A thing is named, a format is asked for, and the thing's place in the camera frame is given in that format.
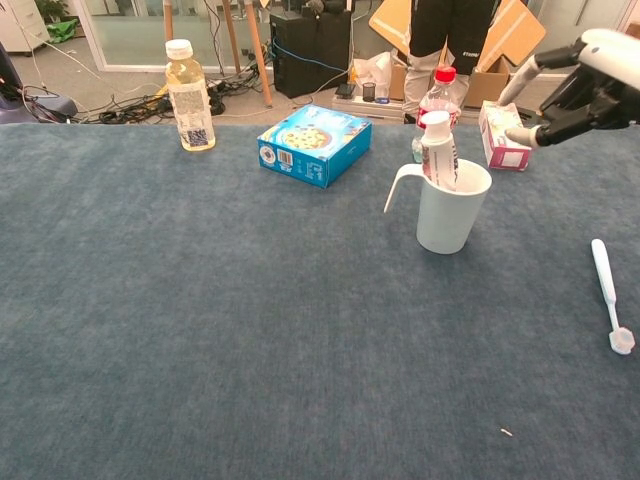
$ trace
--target bottle cap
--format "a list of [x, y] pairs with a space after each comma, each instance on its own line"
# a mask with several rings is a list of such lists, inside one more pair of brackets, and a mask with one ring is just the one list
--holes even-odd
[[425, 113], [420, 121], [425, 125], [423, 138], [427, 141], [442, 142], [451, 135], [451, 115], [446, 110]]
[[442, 83], [452, 83], [456, 79], [456, 69], [454, 67], [436, 68], [436, 80]]
[[165, 43], [167, 57], [171, 60], [184, 60], [193, 56], [193, 48], [189, 40], [177, 39], [169, 40]]

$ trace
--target black pants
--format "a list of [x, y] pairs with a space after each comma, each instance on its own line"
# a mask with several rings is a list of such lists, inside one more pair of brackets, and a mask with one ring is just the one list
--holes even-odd
[[446, 42], [455, 57], [453, 67], [471, 75], [499, 4], [500, 0], [411, 0], [409, 52], [426, 57]]

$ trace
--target toothbrush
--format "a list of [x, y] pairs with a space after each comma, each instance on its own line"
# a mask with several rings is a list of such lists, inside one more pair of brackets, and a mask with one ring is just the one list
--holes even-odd
[[613, 276], [611, 275], [607, 249], [604, 246], [604, 242], [596, 238], [591, 241], [591, 250], [593, 252], [593, 259], [596, 262], [596, 269], [598, 270], [604, 301], [609, 309], [611, 328], [613, 329], [611, 333], [609, 333], [611, 349], [620, 355], [629, 355], [633, 347], [635, 347], [636, 341], [631, 330], [620, 327], [618, 323], [618, 315], [616, 314], [616, 291], [613, 287]]

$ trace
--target red bottle cap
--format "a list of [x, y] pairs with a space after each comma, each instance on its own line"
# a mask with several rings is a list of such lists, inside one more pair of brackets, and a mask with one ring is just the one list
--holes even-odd
[[442, 83], [451, 83], [456, 79], [456, 69], [453, 67], [436, 68], [436, 80]]

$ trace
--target blue box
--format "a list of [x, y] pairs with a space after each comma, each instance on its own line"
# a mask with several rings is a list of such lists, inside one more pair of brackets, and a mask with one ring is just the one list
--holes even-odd
[[258, 137], [260, 165], [327, 188], [371, 146], [371, 121], [307, 105]]

